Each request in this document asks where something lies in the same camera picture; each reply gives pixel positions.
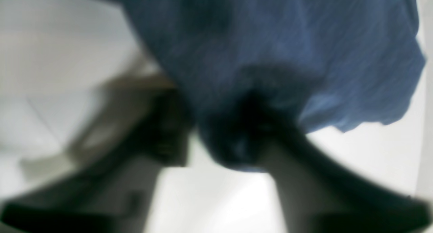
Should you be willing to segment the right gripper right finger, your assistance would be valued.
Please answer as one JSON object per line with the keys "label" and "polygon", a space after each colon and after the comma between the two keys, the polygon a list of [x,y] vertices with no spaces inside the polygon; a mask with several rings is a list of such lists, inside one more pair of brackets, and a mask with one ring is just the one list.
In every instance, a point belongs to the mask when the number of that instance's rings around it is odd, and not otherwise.
{"label": "right gripper right finger", "polygon": [[432,223],[427,201],[364,179],[295,129],[262,126],[261,154],[289,233],[420,233]]}

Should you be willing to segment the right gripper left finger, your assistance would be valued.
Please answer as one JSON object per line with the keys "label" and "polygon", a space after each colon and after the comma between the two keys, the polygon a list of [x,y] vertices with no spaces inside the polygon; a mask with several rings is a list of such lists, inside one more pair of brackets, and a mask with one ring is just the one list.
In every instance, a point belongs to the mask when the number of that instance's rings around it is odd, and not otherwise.
{"label": "right gripper left finger", "polygon": [[139,89],[150,114],[77,173],[7,201],[1,222],[25,233],[141,233],[159,173],[186,164],[190,121],[165,77]]}

